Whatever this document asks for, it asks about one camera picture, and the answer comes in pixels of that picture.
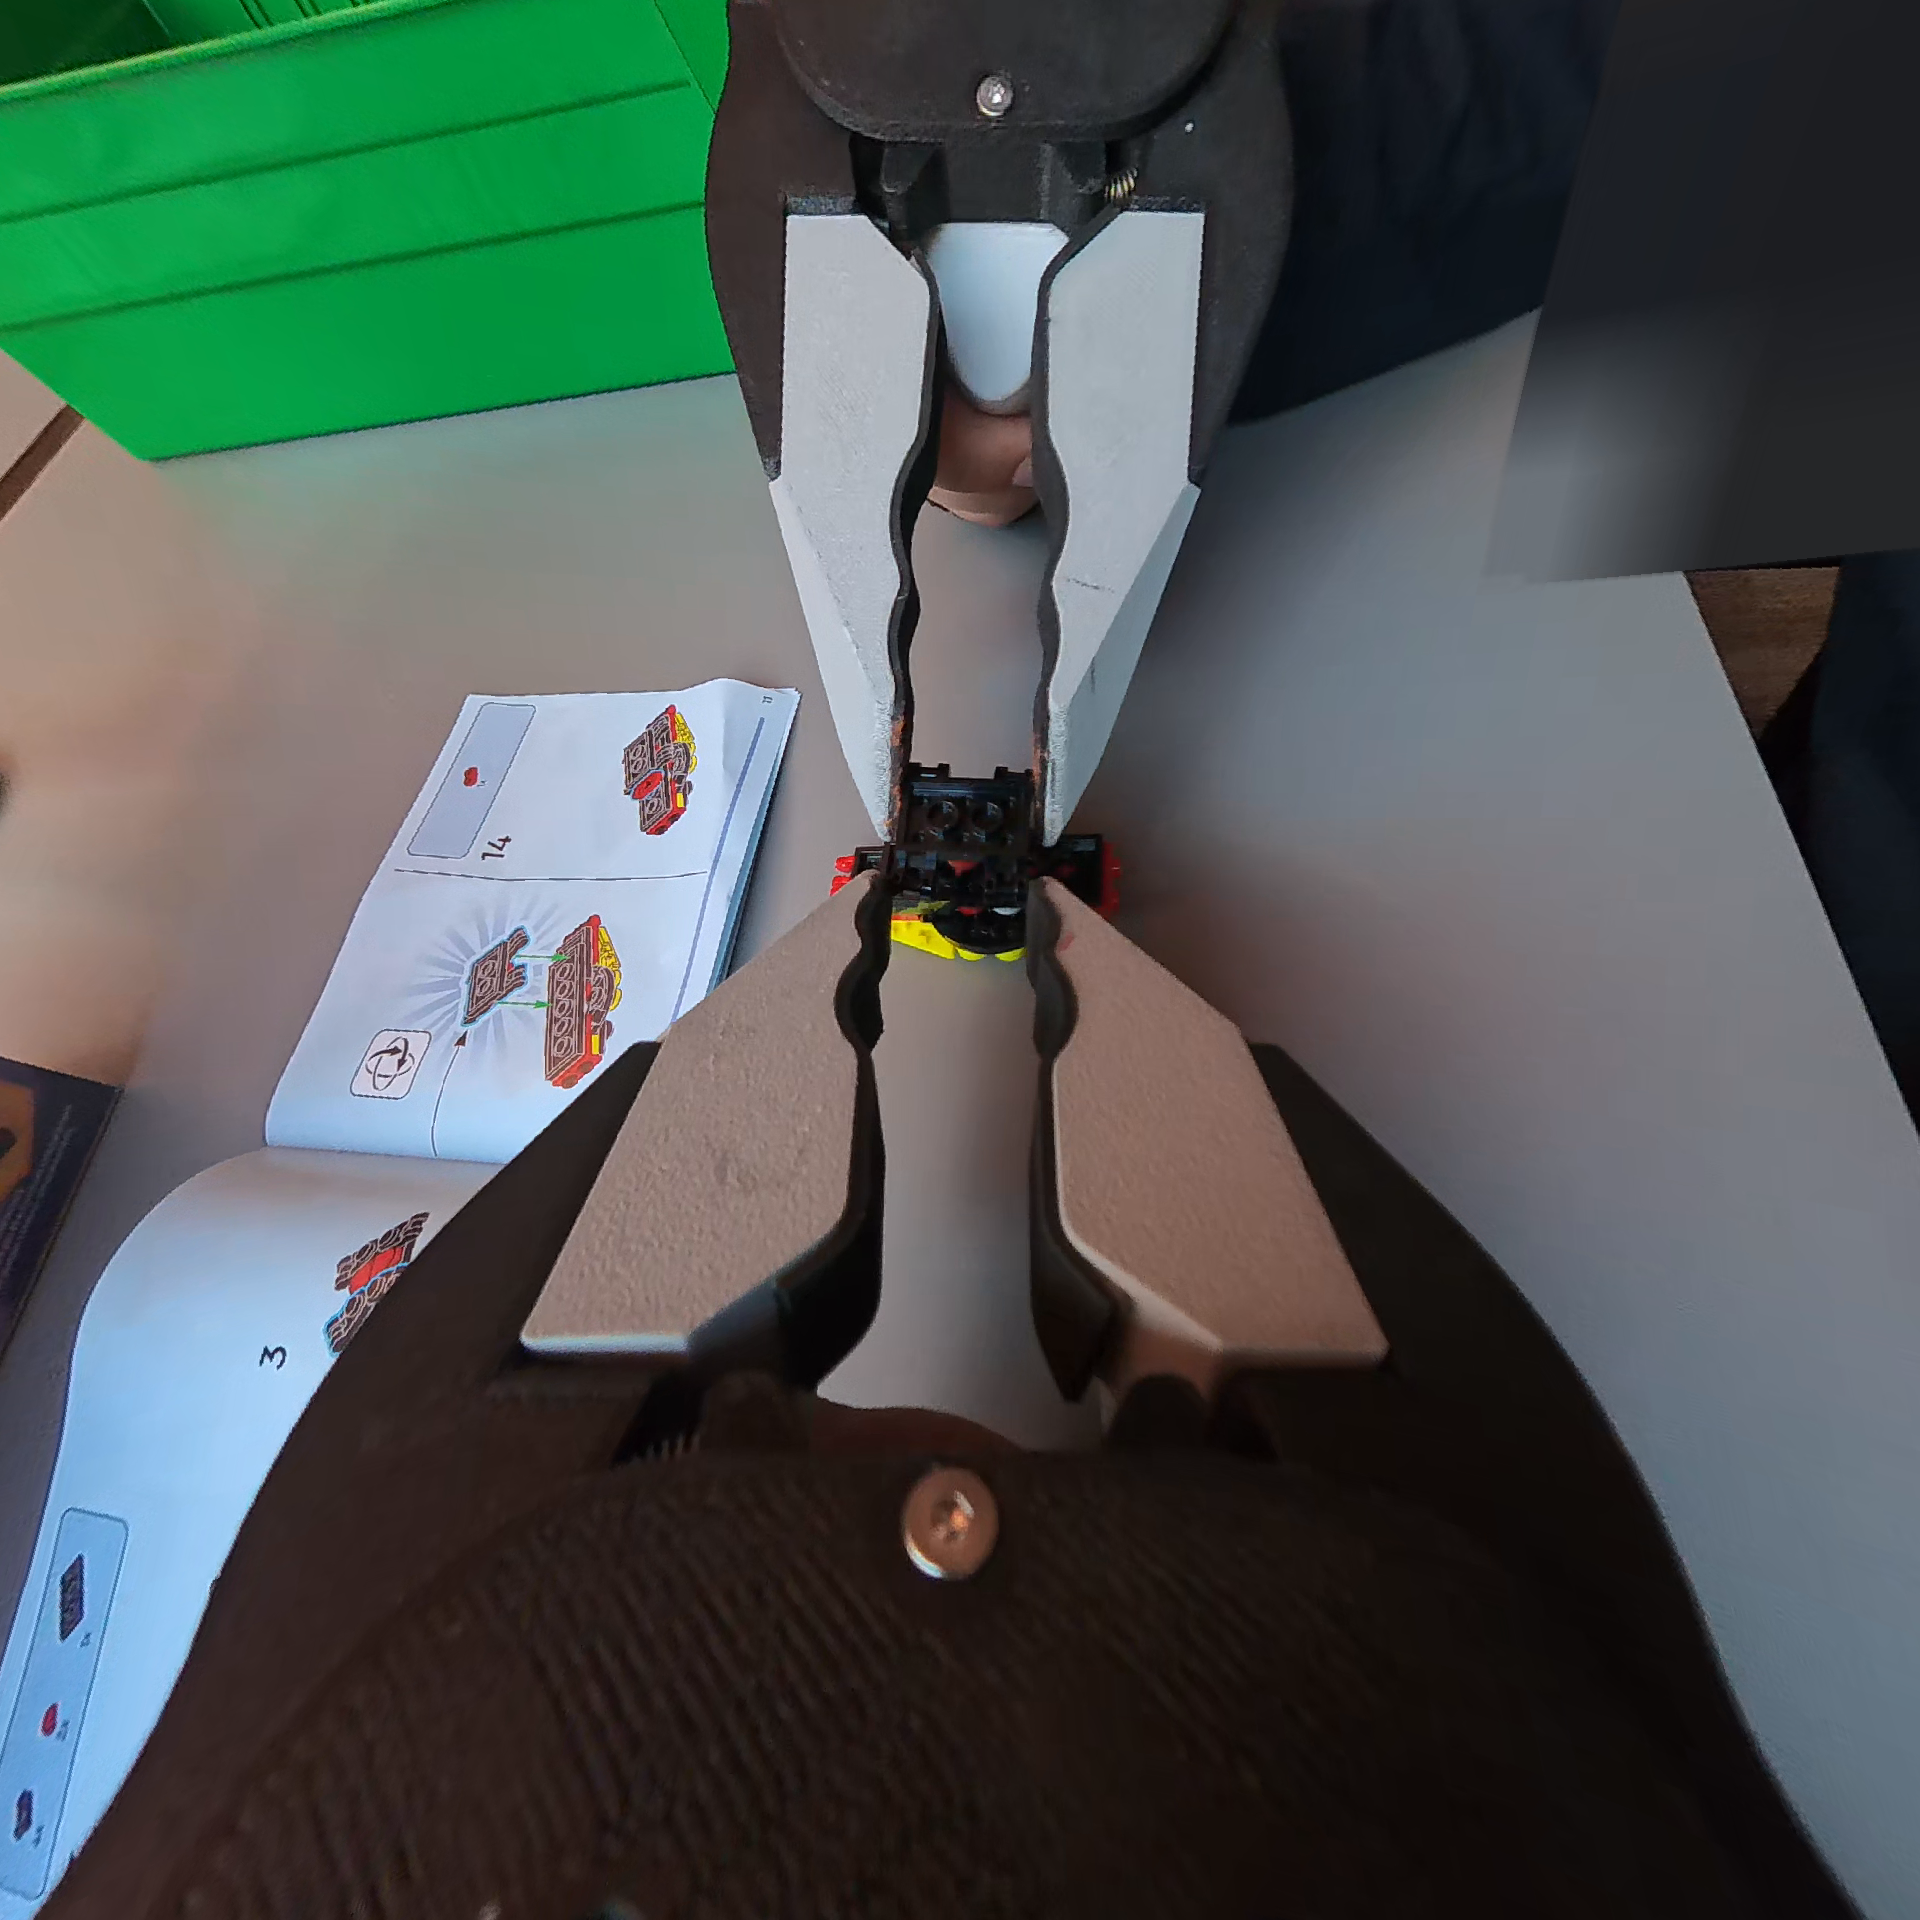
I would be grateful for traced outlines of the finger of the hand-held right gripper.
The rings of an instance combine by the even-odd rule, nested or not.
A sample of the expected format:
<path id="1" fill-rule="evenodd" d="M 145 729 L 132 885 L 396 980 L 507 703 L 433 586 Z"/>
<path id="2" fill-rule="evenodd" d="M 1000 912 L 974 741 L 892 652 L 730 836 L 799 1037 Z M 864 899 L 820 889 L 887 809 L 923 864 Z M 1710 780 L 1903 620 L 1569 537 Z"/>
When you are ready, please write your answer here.
<path id="1" fill-rule="evenodd" d="M 1044 272 L 1033 456 L 1049 553 L 1036 709 L 1044 836 L 1112 741 L 1198 488 L 1190 476 L 1206 212 L 1102 217 Z"/>
<path id="2" fill-rule="evenodd" d="M 785 220 L 783 431 L 771 482 L 824 690 L 879 836 L 911 739 L 907 541 L 923 501 L 938 295 L 859 211 Z"/>

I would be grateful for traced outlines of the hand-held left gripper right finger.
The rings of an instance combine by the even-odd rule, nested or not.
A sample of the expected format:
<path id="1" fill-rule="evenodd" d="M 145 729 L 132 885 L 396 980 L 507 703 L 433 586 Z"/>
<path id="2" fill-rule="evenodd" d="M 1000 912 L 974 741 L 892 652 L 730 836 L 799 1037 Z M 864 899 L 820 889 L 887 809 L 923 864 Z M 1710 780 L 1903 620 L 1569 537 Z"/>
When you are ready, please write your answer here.
<path id="1" fill-rule="evenodd" d="M 1056 880 L 1026 906 L 1040 1104 L 1032 1313 L 1054 1383 L 1212 1399 L 1387 1352 L 1238 1025 Z"/>

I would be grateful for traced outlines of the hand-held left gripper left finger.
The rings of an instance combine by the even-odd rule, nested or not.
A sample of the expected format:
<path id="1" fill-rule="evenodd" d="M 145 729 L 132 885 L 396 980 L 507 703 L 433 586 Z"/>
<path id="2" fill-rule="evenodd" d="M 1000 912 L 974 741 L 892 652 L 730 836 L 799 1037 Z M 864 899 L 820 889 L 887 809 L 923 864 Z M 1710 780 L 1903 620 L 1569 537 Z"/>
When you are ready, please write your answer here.
<path id="1" fill-rule="evenodd" d="M 675 1021 L 522 1331 L 824 1380 L 880 1301 L 889 896 L 854 880 Z"/>

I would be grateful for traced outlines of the red yellow black lego assembly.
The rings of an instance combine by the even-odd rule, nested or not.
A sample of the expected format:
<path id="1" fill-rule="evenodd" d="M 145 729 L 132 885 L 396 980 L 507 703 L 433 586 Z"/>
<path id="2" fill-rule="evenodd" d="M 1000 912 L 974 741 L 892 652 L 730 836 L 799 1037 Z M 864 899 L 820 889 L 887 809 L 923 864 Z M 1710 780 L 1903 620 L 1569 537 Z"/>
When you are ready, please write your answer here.
<path id="1" fill-rule="evenodd" d="M 1105 920 L 1119 912 L 1121 853 L 1097 833 L 1073 834 L 1044 853 L 1039 876 L 1059 880 Z M 1025 908 L 902 895 L 892 911 L 892 940 L 942 960 L 1012 964 L 1025 959 Z"/>

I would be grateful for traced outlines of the black lego brick piece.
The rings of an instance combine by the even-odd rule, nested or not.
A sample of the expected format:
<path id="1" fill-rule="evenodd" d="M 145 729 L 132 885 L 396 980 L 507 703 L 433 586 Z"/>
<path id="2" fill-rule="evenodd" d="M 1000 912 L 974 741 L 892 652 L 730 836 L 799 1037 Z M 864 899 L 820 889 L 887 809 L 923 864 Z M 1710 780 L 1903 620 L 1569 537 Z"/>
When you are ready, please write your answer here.
<path id="1" fill-rule="evenodd" d="M 942 764 L 904 768 L 896 849 L 959 860 L 1022 860 L 1036 847 L 1039 784 L 1032 771 L 1000 767 L 987 777 L 960 777 Z"/>

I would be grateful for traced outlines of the lego instruction booklet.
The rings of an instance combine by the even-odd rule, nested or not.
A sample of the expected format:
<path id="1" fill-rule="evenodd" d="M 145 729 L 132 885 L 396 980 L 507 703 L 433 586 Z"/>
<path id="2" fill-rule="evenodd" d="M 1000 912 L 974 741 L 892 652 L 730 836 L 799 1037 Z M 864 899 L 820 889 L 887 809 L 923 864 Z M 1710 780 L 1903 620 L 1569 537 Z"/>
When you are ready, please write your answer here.
<path id="1" fill-rule="evenodd" d="M 263 1147 L 108 1261 L 4 1651 L 4 1916 L 127 1780 L 260 1482 L 404 1268 L 730 964 L 801 695 L 471 697 L 352 914 Z"/>

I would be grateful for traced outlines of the lego set cardboard box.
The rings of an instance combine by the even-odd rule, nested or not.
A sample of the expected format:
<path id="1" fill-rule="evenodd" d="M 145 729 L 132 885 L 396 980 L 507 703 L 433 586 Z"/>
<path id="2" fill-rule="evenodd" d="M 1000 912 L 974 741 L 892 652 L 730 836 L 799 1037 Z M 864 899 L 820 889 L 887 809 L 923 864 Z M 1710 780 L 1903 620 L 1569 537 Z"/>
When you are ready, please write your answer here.
<path id="1" fill-rule="evenodd" d="M 3 1060 L 3 1347 L 91 1167 L 122 1089 Z"/>

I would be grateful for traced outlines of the person's right hand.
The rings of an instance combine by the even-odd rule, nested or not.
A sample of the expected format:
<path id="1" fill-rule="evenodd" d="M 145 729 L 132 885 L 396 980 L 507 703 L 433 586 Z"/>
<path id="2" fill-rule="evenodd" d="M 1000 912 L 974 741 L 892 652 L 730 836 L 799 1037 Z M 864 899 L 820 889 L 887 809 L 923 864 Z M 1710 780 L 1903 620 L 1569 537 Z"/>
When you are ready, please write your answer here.
<path id="1" fill-rule="evenodd" d="M 991 413 L 945 388 L 928 503 L 980 525 L 1011 525 L 1039 508 L 1032 413 Z"/>

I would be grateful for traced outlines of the green plastic storage bin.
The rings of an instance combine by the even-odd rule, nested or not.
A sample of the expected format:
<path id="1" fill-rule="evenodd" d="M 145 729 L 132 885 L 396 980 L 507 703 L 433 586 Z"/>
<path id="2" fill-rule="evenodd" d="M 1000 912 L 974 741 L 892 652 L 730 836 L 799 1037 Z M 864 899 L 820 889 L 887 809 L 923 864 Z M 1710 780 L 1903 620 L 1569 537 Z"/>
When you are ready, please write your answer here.
<path id="1" fill-rule="evenodd" d="M 731 370 L 719 2 L 3 8 L 3 343 L 142 460 Z"/>

